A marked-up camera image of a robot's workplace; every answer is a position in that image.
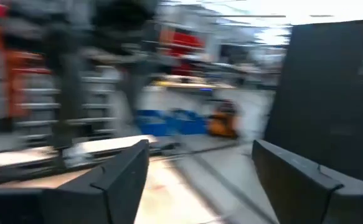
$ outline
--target gray floor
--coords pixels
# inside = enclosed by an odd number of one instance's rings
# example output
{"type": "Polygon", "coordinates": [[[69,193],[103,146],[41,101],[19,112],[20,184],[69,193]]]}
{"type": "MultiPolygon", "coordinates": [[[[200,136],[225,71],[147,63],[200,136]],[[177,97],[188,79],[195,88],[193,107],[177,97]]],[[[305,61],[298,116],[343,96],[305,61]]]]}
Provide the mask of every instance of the gray floor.
{"type": "MultiPolygon", "coordinates": [[[[261,135],[271,94],[265,91],[227,90],[219,92],[218,95],[221,98],[234,100],[240,105],[242,117],[239,126],[246,143],[221,151],[184,156],[176,160],[175,165],[188,177],[191,184],[204,189],[201,193],[215,203],[216,212],[230,223],[277,223],[257,179],[253,163],[246,156],[251,150],[252,140],[261,135]]],[[[113,112],[118,117],[114,125],[121,131],[119,121],[126,118],[127,109],[121,94],[115,95],[113,102],[113,112]]],[[[183,108],[199,110],[202,113],[210,112],[210,108],[202,108],[197,98],[161,88],[148,88],[141,99],[141,104],[144,109],[183,108]]],[[[4,102],[0,100],[0,113],[3,111],[3,105],[4,102]]],[[[15,134],[0,136],[0,151],[22,147],[18,139],[15,134]]],[[[182,136],[181,140],[193,150],[204,149],[208,144],[218,146],[232,143],[206,136],[182,136]]]]}

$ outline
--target shelving unit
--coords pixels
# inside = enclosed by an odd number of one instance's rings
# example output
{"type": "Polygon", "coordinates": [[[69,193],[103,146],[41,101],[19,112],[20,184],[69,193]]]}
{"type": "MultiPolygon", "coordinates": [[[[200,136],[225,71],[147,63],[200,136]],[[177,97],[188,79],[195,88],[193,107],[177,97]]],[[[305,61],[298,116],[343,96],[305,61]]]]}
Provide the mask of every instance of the shelving unit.
{"type": "MultiPolygon", "coordinates": [[[[22,140],[29,147],[46,146],[47,137],[51,135],[50,126],[56,122],[54,110],[59,104],[54,101],[54,95],[59,90],[54,88],[53,79],[50,75],[25,74],[26,99],[22,107],[28,109],[29,114],[16,123],[17,130],[21,133],[22,140]]],[[[86,73],[83,82],[88,91],[87,103],[84,108],[87,110],[88,118],[83,122],[95,123],[98,129],[91,140],[112,138],[115,135],[113,122],[115,120],[110,95],[114,89],[114,79],[103,78],[99,73],[86,73]]]]}

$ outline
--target blue storage box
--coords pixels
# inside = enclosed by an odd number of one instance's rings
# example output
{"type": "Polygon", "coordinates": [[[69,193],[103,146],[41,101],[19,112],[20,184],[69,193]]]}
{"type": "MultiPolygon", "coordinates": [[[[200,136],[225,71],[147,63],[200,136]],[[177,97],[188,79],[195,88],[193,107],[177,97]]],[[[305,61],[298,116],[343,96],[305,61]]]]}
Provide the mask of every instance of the blue storage box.
{"type": "Polygon", "coordinates": [[[180,134],[205,134],[206,121],[193,111],[174,110],[172,127],[180,134]]]}
{"type": "Polygon", "coordinates": [[[137,125],[143,134],[153,136],[169,135],[169,118],[159,110],[138,110],[137,125]]]}

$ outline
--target orange object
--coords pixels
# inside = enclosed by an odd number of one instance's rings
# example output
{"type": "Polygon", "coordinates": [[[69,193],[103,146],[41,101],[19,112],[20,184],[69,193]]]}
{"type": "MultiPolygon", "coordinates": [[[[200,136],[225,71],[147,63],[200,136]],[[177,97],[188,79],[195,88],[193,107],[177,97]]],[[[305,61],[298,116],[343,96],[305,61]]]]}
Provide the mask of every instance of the orange object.
{"type": "Polygon", "coordinates": [[[237,133],[237,109],[230,101],[221,103],[213,115],[209,116],[207,124],[208,133],[225,138],[238,138],[237,133]]]}

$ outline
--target metal shelf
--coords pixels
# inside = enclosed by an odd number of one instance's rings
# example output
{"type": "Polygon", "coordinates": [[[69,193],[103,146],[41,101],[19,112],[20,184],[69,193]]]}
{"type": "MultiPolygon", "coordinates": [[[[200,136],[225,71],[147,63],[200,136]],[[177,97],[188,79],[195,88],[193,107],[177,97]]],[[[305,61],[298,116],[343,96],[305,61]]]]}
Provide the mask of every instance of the metal shelf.
{"type": "MultiPolygon", "coordinates": [[[[28,110],[52,110],[59,108],[58,103],[21,103],[23,108],[28,110]]],[[[83,105],[85,109],[108,109],[111,105],[103,103],[87,103],[83,105]]]]}
{"type": "MultiPolygon", "coordinates": [[[[98,134],[113,134],[116,131],[116,129],[99,129],[99,130],[95,130],[96,133],[98,134]]],[[[33,140],[40,140],[40,139],[48,139],[48,137],[50,136],[50,134],[28,134],[28,135],[23,135],[20,138],[23,141],[33,141],[33,140]]]]}
{"type": "MultiPolygon", "coordinates": [[[[60,90],[54,89],[54,88],[26,88],[23,89],[23,92],[25,93],[31,93],[31,94],[40,94],[40,95],[54,95],[58,94],[60,90]]],[[[96,95],[107,95],[110,93],[113,93],[112,90],[88,90],[89,93],[93,93],[96,95]]]]}
{"type": "MultiPolygon", "coordinates": [[[[77,122],[85,122],[85,123],[89,123],[89,122],[108,122],[108,121],[113,121],[116,118],[82,118],[82,119],[78,119],[77,122]]],[[[54,124],[56,122],[56,120],[47,120],[47,121],[21,121],[18,122],[17,125],[19,127],[38,127],[38,126],[45,126],[45,125],[50,125],[50,124],[54,124]]]]}

